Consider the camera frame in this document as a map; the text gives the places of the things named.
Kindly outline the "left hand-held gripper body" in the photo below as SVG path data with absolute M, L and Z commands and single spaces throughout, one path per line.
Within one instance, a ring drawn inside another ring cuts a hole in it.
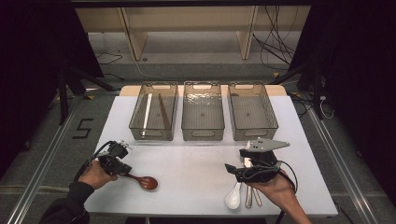
M 106 173 L 121 175 L 121 170 L 126 163 L 121 162 L 128 154 L 126 146 L 122 142 L 108 141 L 98 149 L 98 160 Z

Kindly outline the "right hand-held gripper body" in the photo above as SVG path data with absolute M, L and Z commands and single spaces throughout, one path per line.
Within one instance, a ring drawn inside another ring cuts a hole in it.
M 283 147 L 289 147 L 290 143 L 272 139 L 260 138 L 247 142 L 246 150 L 249 152 L 251 166 L 237 168 L 239 174 L 236 180 L 243 183 L 265 183 L 280 172 L 278 159 L 274 151 Z

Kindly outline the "red-brown wooden spoon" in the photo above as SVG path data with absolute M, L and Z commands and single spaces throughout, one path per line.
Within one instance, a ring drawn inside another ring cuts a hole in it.
M 155 190 L 158 187 L 158 181 L 151 176 L 135 176 L 127 174 L 126 177 L 135 180 L 142 189 Z

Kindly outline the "white ceramic spoon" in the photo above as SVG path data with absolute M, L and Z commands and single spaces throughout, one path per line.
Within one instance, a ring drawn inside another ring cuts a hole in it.
M 237 209 L 240 206 L 241 195 L 240 195 L 241 183 L 236 182 L 231 191 L 225 198 L 225 204 L 229 209 Z

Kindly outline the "metal table knife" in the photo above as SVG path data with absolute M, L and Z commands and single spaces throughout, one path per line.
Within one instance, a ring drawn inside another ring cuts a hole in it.
M 247 168 L 250 167 L 249 158 L 244 158 L 244 164 Z M 245 207 L 251 208 L 251 205 L 252 205 L 252 189 L 251 189 L 251 186 L 247 185 L 247 196 L 246 196 L 246 201 L 245 201 Z

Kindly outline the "metal fork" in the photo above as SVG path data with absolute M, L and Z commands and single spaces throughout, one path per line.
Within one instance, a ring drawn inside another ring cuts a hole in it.
M 253 188 L 253 189 L 252 189 L 252 192 L 253 192 L 253 195 L 254 195 L 256 204 L 257 204 L 258 206 L 262 206 L 262 200 L 261 200 L 261 196 L 260 196 L 258 190 L 255 189 L 255 188 Z

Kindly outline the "clear grey plastic bin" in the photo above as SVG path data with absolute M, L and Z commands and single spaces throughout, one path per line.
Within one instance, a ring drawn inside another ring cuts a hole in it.
M 217 81 L 186 81 L 181 129 L 184 141 L 221 141 L 225 123 Z
M 263 83 L 231 82 L 228 103 L 234 141 L 272 139 L 278 129 L 275 112 Z
M 172 141 L 177 104 L 176 82 L 144 82 L 129 124 L 134 139 Z

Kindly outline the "person's left hand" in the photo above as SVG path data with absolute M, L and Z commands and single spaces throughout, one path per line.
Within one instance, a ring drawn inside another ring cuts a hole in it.
M 110 175 L 100 165 L 99 161 L 92 161 L 78 178 L 78 182 L 90 185 L 94 189 L 99 189 L 110 181 L 118 179 L 117 175 Z

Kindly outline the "person's right hand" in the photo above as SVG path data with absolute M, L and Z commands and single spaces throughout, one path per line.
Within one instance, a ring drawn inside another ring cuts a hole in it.
M 284 171 L 281 171 L 269 182 L 248 183 L 248 185 L 262 192 L 270 202 L 289 216 L 293 216 L 297 211 L 298 201 L 288 180 L 288 175 Z

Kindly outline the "white table board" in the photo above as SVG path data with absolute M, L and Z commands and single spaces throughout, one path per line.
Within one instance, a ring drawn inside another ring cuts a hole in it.
M 123 140 L 131 146 L 124 162 L 133 175 L 150 175 L 159 182 L 154 191 L 141 189 L 132 179 L 121 177 L 97 190 L 85 203 L 94 214 L 147 217 L 265 217 L 279 209 L 267 199 L 262 206 L 240 205 L 229 209 L 226 195 L 236 183 L 225 163 L 240 165 L 244 143 L 233 140 L 225 129 L 220 142 L 187 142 L 176 130 L 171 142 L 136 141 L 129 129 L 136 99 L 118 96 L 109 111 L 99 141 Z M 288 96 L 271 99 L 279 127 L 275 138 L 290 143 L 276 150 L 276 157 L 289 176 L 298 180 L 297 198 L 311 217 L 334 217 L 337 210 L 323 180 L 304 130 Z

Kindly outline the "wooden table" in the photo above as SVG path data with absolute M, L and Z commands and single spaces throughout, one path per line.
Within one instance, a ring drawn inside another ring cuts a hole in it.
M 124 86 L 120 90 L 120 96 L 137 96 L 140 92 L 140 85 Z M 265 89 L 269 96 L 286 96 L 287 92 L 281 85 L 265 85 Z M 221 86 L 221 93 L 223 95 L 228 94 L 228 86 Z

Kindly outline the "black metal stand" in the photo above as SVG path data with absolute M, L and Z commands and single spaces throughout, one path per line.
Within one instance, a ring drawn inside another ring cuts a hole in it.
M 61 120 L 60 124 L 64 124 L 68 115 L 69 107 L 67 101 L 66 88 L 69 88 L 74 95 L 80 96 L 86 92 L 86 88 L 82 84 L 81 80 L 86 79 L 92 84 L 103 88 L 106 91 L 115 91 L 116 88 L 105 83 L 102 80 L 90 75 L 89 73 L 75 67 L 66 66 L 63 68 L 58 75 L 58 92 L 61 104 Z
M 321 96 L 321 69 L 319 63 L 315 60 L 308 60 L 301 65 L 290 69 L 284 76 L 278 77 L 275 80 L 269 82 L 269 85 L 279 85 L 284 81 L 292 78 L 296 75 L 301 75 L 298 82 L 297 88 L 299 91 L 313 92 L 313 108 L 314 112 L 319 119 L 323 119 L 322 112 L 320 109 L 320 96 Z

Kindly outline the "light wooden shelf unit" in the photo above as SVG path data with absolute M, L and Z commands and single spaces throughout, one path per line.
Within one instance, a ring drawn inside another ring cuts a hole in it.
M 269 19 L 266 11 L 278 11 Z M 79 8 L 77 14 L 87 33 L 124 33 L 131 54 L 140 59 L 149 32 L 233 31 L 241 57 L 249 56 L 255 31 L 301 31 L 309 6 L 248 7 L 103 7 Z

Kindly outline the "short aluminium rail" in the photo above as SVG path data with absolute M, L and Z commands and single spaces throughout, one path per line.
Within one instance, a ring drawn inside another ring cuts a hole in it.
M 86 89 L 85 95 L 120 95 L 120 90 L 108 91 L 104 89 L 88 88 Z

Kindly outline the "long aluminium rail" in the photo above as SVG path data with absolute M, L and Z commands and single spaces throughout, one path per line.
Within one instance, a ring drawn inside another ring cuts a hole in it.
M 30 179 L 28 185 L 24 188 L 21 197 L 17 200 L 16 205 L 14 206 L 9 218 L 7 219 L 7 224 L 22 224 L 34 198 L 36 193 L 38 192 L 38 188 L 41 186 L 41 183 L 50 168 L 50 165 L 53 162 L 53 159 L 58 152 L 62 141 L 64 140 L 65 133 L 70 126 L 71 120 L 75 116 L 76 109 L 80 105 L 81 100 L 75 99 L 72 101 L 69 108 L 69 115 L 64 120 L 62 125 L 58 126 L 58 129 L 55 135 L 52 137 L 49 146 L 46 149 L 46 152 L 41 159 L 38 167 L 35 169 L 35 172 Z
M 308 111 L 309 117 L 311 118 L 316 130 L 337 170 L 340 178 L 343 181 L 344 186 L 351 198 L 351 201 L 355 205 L 361 220 L 364 224 L 378 224 L 378 220 L 375 216 L 374 210 L 372 209 L 369 201 L 364 196 L 358 182 L 353 177 L 351 171 L 349 170 L 347 163 L 342 158 L 337 145 L 334 143 L 327 127 L 324 122 L 320 120 L 313 109 Z

